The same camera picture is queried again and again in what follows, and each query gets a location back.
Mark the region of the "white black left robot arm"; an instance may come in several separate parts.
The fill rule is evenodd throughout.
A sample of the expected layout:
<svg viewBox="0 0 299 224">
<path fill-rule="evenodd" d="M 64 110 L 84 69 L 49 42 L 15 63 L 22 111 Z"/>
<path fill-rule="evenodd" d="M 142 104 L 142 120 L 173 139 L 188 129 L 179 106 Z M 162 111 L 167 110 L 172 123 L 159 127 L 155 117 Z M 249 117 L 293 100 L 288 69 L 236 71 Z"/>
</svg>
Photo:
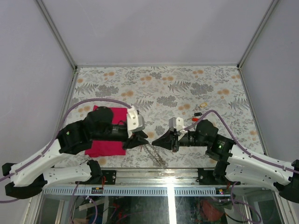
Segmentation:
<svg viewBox="0 0 299 224">
<path fill-rule="evenodd" d="M 93 141 L 122 143 L 124 150 L 148 144 L 144 118 L 134 108 L 127 109 L 126 120 L 113 124 L 114 112 L 108 107 L 98 107 L 83 120 L 68 124 L 43 149 L 19 163 L 2 165 L 5 193 L 15 199 L 28 199 L 44 189 L 64 183 L 97 184 L 102 180 L 102 170 L 95 160 L 72 168 L 54 166 L 72 155 L 88 150 Z"/>
</svg>

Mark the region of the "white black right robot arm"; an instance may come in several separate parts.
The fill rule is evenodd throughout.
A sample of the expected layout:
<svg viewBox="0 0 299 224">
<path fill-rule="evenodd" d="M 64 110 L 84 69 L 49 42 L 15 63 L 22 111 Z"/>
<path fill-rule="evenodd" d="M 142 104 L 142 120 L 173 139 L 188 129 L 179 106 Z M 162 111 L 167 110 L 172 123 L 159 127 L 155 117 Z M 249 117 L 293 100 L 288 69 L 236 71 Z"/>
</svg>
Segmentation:
<svg viewBox="0 0 299 224">
<path fill-rule="evenodd" d="M 277 192 L 284 199 L 299 201 L 299 161 L 282 161 L 245 149 L 235 140 L 218 134 L 218 128 L 204 119 L 194 131 L 169 130 L 152 145 L 177 152 L 180 147 L 206 147 L 206 155 L 217 162 L 213 179 L 218 184 L 240 182 Z"/>
</svg>

